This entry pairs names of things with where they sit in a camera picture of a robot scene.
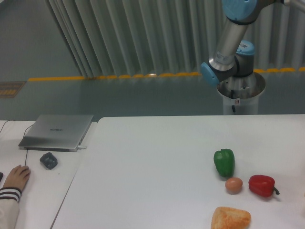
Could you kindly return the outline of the person's hand on mouse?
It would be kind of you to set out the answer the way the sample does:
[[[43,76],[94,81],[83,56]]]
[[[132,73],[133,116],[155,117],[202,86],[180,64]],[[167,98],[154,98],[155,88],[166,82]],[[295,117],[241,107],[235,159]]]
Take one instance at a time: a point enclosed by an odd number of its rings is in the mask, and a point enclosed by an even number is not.
[[[8,174],[3,188],[15,188],[22,192],[30,178],[30,175],[31,170],[28,166],[18,165]]]

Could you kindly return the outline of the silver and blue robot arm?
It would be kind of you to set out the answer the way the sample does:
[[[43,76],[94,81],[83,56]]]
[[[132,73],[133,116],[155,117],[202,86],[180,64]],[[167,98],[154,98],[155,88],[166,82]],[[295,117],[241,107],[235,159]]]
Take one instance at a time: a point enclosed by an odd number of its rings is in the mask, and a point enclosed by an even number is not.
[[[227,17],[213,55],[201,64],[201,74],[211,85],[218,85],[229,77],[247,77],[253,73],[254,46],[242,38],[260,11],[276,3],[275,0],[223,0]]]

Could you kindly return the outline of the white striped sleeve forearm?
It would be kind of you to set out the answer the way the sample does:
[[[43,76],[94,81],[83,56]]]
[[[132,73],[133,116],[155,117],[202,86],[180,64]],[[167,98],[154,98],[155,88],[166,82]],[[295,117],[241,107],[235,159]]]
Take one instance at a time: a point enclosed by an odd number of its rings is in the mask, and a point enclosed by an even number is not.
[[[15,187],[0,189],[0,228],[14,229],[19,215],[19,200],[22,192]]]

